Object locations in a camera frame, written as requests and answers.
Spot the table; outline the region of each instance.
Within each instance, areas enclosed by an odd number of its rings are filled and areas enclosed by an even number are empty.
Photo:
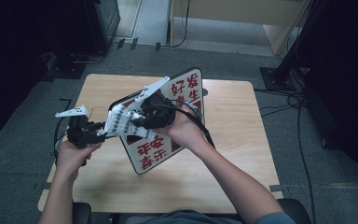
[[[174,40],[174,17],[186,17],[188,0],[172,0],[171,45]],[[193,0],[189,18],[212,21],[238,21],[263,24],[274,54],[279,54],[303,15],[310,0]]]
[[[108,106],[161,77],[89,75],[77,100],[89,119],[105,121]],[[217,150],[267,189],[279,185],[252,84],[203,80],[206,127]],[[47,182],[55,172],[53,164]],[[273,192],[281,198],[281,192]],[[48,197],[45,189],[38,208]],[[201,213],[235,214],[224,191],[188,149],[151,171],[137,175],[119,138],[107,139],[82,167],[74,185],[74,201],[89,203],[93,212],[165,213],[194,209]]]

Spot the person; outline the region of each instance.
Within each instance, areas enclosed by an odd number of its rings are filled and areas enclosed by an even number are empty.
[[[276,199],[263,185],[212,147],[206,141],[200,128],[186,115],[177,112],[173,124],[154,131],[168,135],[175,143],[188,148],[199,157],[246,223],[295,223],[283,212]],[[89,159],[91,153],[99,147],[101,144],[94,144],[79,150],[67,141],[62,142],[56,174],[39,221],[40,224],[72,223],[72,188],[77,178],[78,169],[83,160]],[[219,223],[215,222],[215,219],[208,219],[205,215],[194,211],[173,212],[167,216],[155,217],[146,221],[150,224],[174,222]]]

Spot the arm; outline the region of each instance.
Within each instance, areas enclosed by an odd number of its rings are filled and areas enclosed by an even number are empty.
[[[255,223],[258,218],[270,213],[283,212],[263,185],[215,150],[197,125],[185,115],[176,113],[172,125],[156,132],[167,134],[177,144],[190,149],[199,157],[247,223]]]
[[[78,149],[67,141],[62,142],[56,173],[51,183],[42,217],[39,220],[40,224],[72,224],[72,187],[77,179],[78,169],[83,161],[86,158],[89,159],[91,153],[99,147],[101,147],[101,144]]]

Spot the person's left hand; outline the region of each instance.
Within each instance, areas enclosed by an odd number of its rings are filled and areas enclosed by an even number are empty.
[[[75,181],[78,169],[85,159],[89,160],[91,153],[100,148],[102,143],[91,144],[84,148],[77,148],[72,143],[64,141],[61,143],[57,160],[57,177],[68,178]]]

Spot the hand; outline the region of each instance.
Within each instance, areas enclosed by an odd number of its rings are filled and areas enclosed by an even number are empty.
[[[68,141],[62,142],[58,154],[56,176],[75,181],[77,179],[78,169],[83,161],[85,159],[89,160],[91,153],[100,148],[101,145],[102,143],[77,148]]]
[[[188,108],[183,108],[183,110],[193,114]],[[206,142],[205,137],[197,124],[180,112],[176,112],[175,120],[171,125],[153,131],[168,135],[175,143],[182,147],[186,147],[193,152],[199,143]]]

